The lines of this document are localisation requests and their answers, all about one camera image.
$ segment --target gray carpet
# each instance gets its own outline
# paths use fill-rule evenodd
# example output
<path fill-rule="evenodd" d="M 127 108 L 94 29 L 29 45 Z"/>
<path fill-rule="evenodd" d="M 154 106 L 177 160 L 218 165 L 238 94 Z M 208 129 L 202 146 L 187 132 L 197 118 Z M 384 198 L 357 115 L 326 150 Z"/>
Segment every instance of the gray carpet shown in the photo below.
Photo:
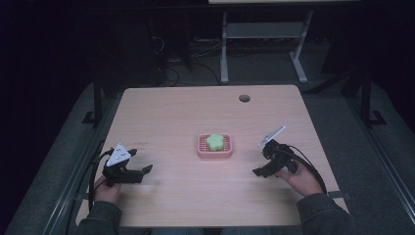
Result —
<path fill-rule="evenodd" d="M 244 57 L 229 58 L 229 85 L 295 84 L 300 90 L 309 89 L 328 77 L 320 74 L 327 45 L 306 45 L 301 61 L 309 82 L 300 84 L 289 60 L 290 48 L 277 47 L 273 53 L 256 53 Z M 194 62 L 209 66 L 220 76 L 217 55 L 194 59 Z M 177 85 L 216 85 L 212 71 L 194 65 L 189 71 L 181 64 L 171 64 L 180 74 Z M 170 84 L 176 73 L 168 70 Z M 304 95 L 303 99 L 326 152 L 330 165 L 344 193 L 350 195 L 346 201 L 356 224 L 357 234 L 415 234 L 415 226 L 393 190 L 385 168 L 377 152 L 368 140 L 366 130 L 359 123 L 349 101 L 340 95 L 342 83 L 319 95 Z M 117 99 L 104 99 L 105 118 L 97 128 L 82 124 L 86 112 L 93 111 L 92 86 L 79 97 L 78 102 L 57 137 L 45 163 L 26 194 L 18 212 L 9 226 L 7 234 L 64 234 L 70 205 L 65 197 L 74 198 L 73 188 L 78 182 L 69 182 L 73 170 L 82 158 L 90 158 L 108 133 L 116 111 Z M 388 125 L 376 126 L 373 131 L 390 154 L 391 161 L 404 182 L 415 189 L 415 171 L 412 170 L 415 153 L 415 137 L 399 115 L 394 111 L 388 96 L 379 88 L 373 89 L 373 108 L 379 110 Z M 81 191 L 86 188 L 85 178 Z M 142 229 L 122 228 L 120 234 L 140 234 Z M 276 234 L 300 234 L 299 227 L 275 228 Z"/>

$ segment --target metal frame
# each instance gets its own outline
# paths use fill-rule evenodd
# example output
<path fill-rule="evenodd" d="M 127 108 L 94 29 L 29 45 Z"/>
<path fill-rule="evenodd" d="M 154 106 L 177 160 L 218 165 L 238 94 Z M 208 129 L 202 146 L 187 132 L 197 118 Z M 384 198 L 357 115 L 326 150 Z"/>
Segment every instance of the metal frame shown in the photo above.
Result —
<path fill-rule="evenodd" d="M 78 195 L 75 193 L 77 185 L 82 181 L 82 172 L 88 168 L 89 160 L 91 156 L 96 154 L 96 150 L 91 146 L 102 145 L 103 140 L 106 139 L 108 132 L 115 116 L 119 102 L 107 100 L 103 103 L 103 115 L 102 121 L 97 122 L 97 126 L 91 129 L 88 139 L 81 152 L 79 158 L 76 161 L 75 168 L 73 169 L 68 182 L 62 190 L 62 194 L 59 195 L 59 199 L 54 206 L 54 209 L 49 217 L 48 222 L 45 224 L 41 234 L 57 234 L 64 224 L 65 215 L 69 211 L 69 206 Z"/>
<path fill-rule="evenodd" d="M 309 10 L 302 23 L 228 23 L 227 13 L 223 13 L 222 22 L 222 53 L 220 55 L 220 81 L 229 83 L 228 61 L 226 57 L 226 44 L 228 38 L 297 38 L 299 44 L 295 51 L 290 52 L 290 58 L 301 83 L 308 83 L 300 62 L 300 53 L 308 33 L 313 11 Z M 264 28 L 252 33 L 247 26 Z"/>
<path fill-rule="evenodd" d="M 402 178 L 400 177 L 399 173 L 397 172 L 396 168 L 394 167 L 388 153 L 385 151 L 384 147 L 382 146 L 381 142 L 378 139 L 378 136 L 375 134 L 372 128 L 367 126 L 367 123 L 361 118 L 359 115 L 359 107 L 356 102 L 352 99 L 347 99 L 347 104 L 349 108 L 352 110 L 352 113 L 360 125 L 360 128 L 366 134 L 366 137 L 370 141 L 373 149 L 376 151 L 376 154 L 381 161 L 386 175 L 391 182 L 391 186 L 396 193 L 397 197 L 400 199 L 403 207 L 405 208 L 406 212 L 409 215 L 409 218 L 412 220 L 412 223 L 415 224 L 415 199 L 412 196 L 411 192 L 409 191 L 406 184 L 403 182 Z"/>

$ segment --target metal stand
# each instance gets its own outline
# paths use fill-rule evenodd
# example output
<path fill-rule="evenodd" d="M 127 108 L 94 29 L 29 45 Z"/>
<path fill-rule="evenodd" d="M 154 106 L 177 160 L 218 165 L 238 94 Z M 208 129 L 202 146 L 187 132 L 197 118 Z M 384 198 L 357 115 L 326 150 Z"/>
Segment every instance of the metal stand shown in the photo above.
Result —
<path fill-rule="evenodd" d="M 379 111 L 373 111 L 373 115 L 375 116 L 375 119 L 370 119 L 370 93 L 371 93 L 371 85 L 372 85 L 371 83 L 372 81 L 366 72 L 362 80 L 362 100 L 361 100 L 361 106 L 360 106 L 360 115 L 361 115 L 361 118 L 363 119 L 363 122 L 369 128 L 372 127 L 372 125 L 387 124 L 387 122 L 384 120 L 384 118 L 382 117 Z"/>
<path fill-rule="evenodd" d="M 227 13 L 223 13 L 222 23 L 222 54 L 220 55 L 220 80 L 229 83 L 226 44 L 228 38 L 298 38 L 299 45 L 290 52 L 297 76 L 301 83 L 307 83 L 304 70 L 300 63 L 300 53 L 307 36 L 313 11 L 308 11 L 304 22 L 300 23 L 228 23 Z"/>
<path fill-rule="evenodd" d="M 98 81 L 98 75 L 96 75 L 94 79 L 94 112 L 86 113 L 82 123 L 93 123 L 93 127 L 96 128 L 101 121 L 102 115 L 101 85 Z"/>

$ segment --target green object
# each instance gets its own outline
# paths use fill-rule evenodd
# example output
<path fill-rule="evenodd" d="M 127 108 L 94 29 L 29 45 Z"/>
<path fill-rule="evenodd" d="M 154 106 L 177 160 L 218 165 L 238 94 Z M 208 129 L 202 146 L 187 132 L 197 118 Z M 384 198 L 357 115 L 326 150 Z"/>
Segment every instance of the green object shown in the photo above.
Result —
<path fill-rule="evenodd" d="M 224 147 L 224 138 L 220 134 L 212 134 L 207 138 L 207 146 L 210 151 L 219 151 L 223 150 Z"/>

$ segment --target table leg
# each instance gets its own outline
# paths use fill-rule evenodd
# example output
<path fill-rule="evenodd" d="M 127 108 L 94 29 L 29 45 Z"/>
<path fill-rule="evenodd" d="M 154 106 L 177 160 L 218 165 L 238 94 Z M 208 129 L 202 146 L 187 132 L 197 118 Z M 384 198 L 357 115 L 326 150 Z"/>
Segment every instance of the table leg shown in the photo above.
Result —
<path fill-rule="evenodd" d="M 296 69 L 297 76 L 299 77 L 299 80 L 301 83 L 308 83 L 307 77 L 305 76 L 304 70 L 302 69 L 302 65 L 300 63 L 300 53 L 302 50 L 302 45 L 304 44 L 304 41 L 305 41 L 305 37 L 307 36 L 312 14 L 313 14 L 312 10 L 307 12 L 304 24 L 302 25 L 302 29 L 300 32 L 299 45 L 297 46 L 296 51 L 290 52 L 290 58 L 293 62 L 294 68 Z"/>
<path fill-rule="evenodd" d="M 228 77 L 228 61 L 226 59 L 226 25 L 227 25 L 227 13 L 223 13 L 222 23 L 222 54 L 220 55 L 220 82 L 222 84 L 229 83 Z"/>

